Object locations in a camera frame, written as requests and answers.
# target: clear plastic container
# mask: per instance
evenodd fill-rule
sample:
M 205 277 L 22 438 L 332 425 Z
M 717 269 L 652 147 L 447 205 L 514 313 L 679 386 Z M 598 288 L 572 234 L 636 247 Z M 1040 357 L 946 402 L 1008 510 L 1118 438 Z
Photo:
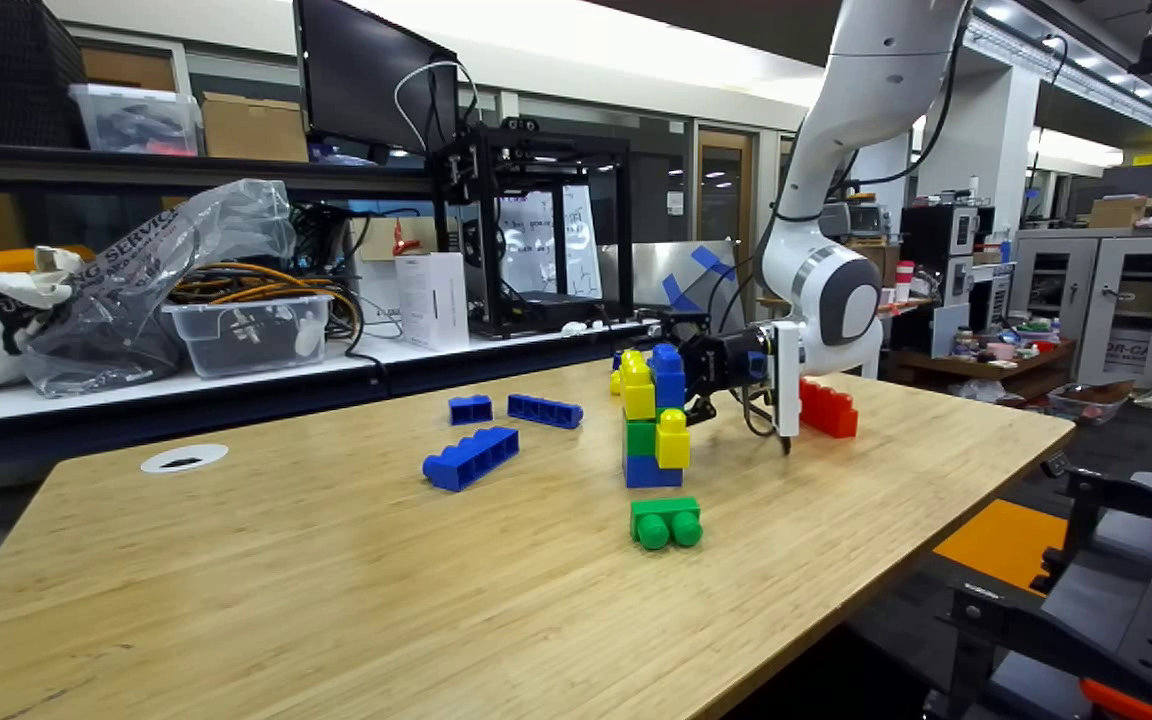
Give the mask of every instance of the clear plastic container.
M 166 306 L 200 376 L 283 373 L 326 362 L 332 295 Z
M 70 85 L 94 154 L 200 158 L 200 109 L 178 92 Z

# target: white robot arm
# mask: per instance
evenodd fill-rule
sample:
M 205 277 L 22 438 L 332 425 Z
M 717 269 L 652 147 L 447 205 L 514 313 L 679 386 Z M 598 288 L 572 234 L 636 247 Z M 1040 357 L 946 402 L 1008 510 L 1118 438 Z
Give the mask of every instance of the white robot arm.
M 823 87 L 804 119 L 774 229 L 763 285 L 793 318 L 774 322 L 776 438 L 799 438 L 799 376 L 861 370 L 878 376 L 882 288 L 864 257 L 821 236 L 837 172 L 874 139 L 904 134 L 939 92 L 970 0 L 845 0 Z

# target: green block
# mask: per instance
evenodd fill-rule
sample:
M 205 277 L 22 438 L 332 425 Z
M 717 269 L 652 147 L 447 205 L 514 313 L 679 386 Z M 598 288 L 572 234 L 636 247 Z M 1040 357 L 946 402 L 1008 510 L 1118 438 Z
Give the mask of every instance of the green block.
M 623 422 L 623 458 L 658 458 L 658 422 Z
M 647 498 L 647 502 L 632 502 L 628 535 L 632 535 L 643 554 L 665 554 L 668 546 L 676 546 L 676 547 L 698 547 L 702 535 L 705 535 L 698 498 Z

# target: monitor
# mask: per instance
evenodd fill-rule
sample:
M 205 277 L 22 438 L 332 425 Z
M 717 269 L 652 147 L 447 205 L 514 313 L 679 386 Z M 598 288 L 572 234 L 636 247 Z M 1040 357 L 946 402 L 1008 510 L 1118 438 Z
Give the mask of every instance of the monitor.
M 373 154 L 456 139 L 456 52 L 347 0 L 295 0 L 307 138 Z
M 0 0 L 0 143 L 78 143 L 78 48 L 43 0 Z

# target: stacked blocks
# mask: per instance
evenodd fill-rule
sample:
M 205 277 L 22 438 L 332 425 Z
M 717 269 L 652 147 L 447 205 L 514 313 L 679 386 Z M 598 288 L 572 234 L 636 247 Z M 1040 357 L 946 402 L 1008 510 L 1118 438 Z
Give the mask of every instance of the stacked blocks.
M 652 357 L 623 352 L 613 373 L 613 392 L 623 407 L 623 485 L 679 488 L 690 469 L 690 376 L 676 343 L 658 343 Z
M 676 546 L 676 547 L 698 547 L 702 535 L 705 535 L 698 498 L 647 498 L 647 502 L 632 502 L 628 535 L 632 535 L 643 554 L 665 554 L 668 546 Z
M 809 428 L 821 428 L 823 438 L 855 438 L 861 417 L 849 392 L 799 382 L 799 402 Z
M 579 403 L 561 403 L 543 395 L 508 395 L 508 417 L 532 422 L 532 425 L 553 425 L 553 428 L 579 428 L 584 407 Z
M 494 395 L 454 395 L 447 417 L 454 425 L 485 425 L 494 422 Z
M 520 454 L 515 428 L 480 428 L 439 458 L 425 458 L 425 482 L 445 492 L 466 492 L 471 482 L 489 475 L 497 466 Z

